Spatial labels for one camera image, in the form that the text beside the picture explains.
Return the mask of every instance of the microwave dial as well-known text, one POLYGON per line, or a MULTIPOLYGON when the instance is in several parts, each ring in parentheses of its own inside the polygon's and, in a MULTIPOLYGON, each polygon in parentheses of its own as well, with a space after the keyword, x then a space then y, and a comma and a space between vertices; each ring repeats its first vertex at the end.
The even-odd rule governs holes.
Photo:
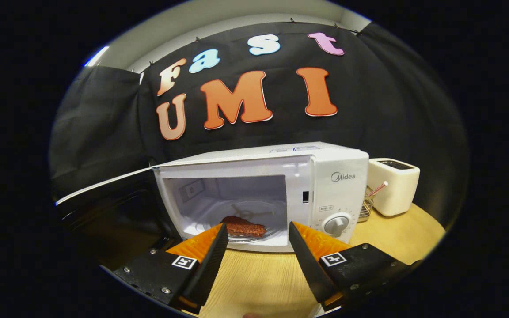
POLYGON ((329 219, 325 222, 323 229, 325 232, 331 234, 333 237, 340 237, 343 230, 349 225, 349 219, 347 216, 337 216, 329 219))

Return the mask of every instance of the red and white straw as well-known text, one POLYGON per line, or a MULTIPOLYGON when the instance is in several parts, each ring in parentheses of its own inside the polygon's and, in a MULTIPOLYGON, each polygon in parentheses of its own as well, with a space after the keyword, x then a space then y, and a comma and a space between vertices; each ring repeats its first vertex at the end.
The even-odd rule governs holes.
POLYGON ((388 186, 388 181, 384 181, 384 183, 382 183, 381 185, 379 185, 376 189, 374 189, 374 191, 372 191, 368 197, 372 197, 373 195, 375 195, 376 193, 378 193, 378 191, 384 189, 384 187, 387 187, 388 186))

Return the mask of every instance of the letter m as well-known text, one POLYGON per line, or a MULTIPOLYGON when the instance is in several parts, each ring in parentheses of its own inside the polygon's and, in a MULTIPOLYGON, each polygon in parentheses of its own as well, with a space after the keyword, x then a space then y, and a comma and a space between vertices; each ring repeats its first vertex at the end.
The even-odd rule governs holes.
POLYGON ((219 110, 227 121, 234 124, 239 116, 241 105, 244 106, 241 120, 246 123, 267 121, 272 118, 272 111, 266 108, 262 79, 266 76, 263 71, 251 71, 242 74, 237 81, 235 91, 231 93, 220 80, 208 81, 200 87, 204 92, 208 119, 205 129, 217 129, 225 121, 219 116, 219 110))

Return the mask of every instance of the microwave control panel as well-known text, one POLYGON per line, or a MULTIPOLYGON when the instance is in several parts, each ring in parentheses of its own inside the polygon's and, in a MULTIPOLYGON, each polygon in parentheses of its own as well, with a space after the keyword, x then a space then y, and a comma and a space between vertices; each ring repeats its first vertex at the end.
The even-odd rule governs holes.
POLYGON ((359 220, 368 156, 314 161, 313 228, 348 243, 359 220))

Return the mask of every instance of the ceiling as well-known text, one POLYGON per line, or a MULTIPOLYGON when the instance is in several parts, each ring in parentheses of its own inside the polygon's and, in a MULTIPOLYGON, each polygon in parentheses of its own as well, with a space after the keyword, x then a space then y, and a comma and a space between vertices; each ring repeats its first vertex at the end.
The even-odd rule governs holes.
POLYGON ((100 66, 142 71, 149 61, 224 30, 264 22, 336 23, 362 30, 370 20, 325 0, 190 0, 152 16, 107 44, 100 66))

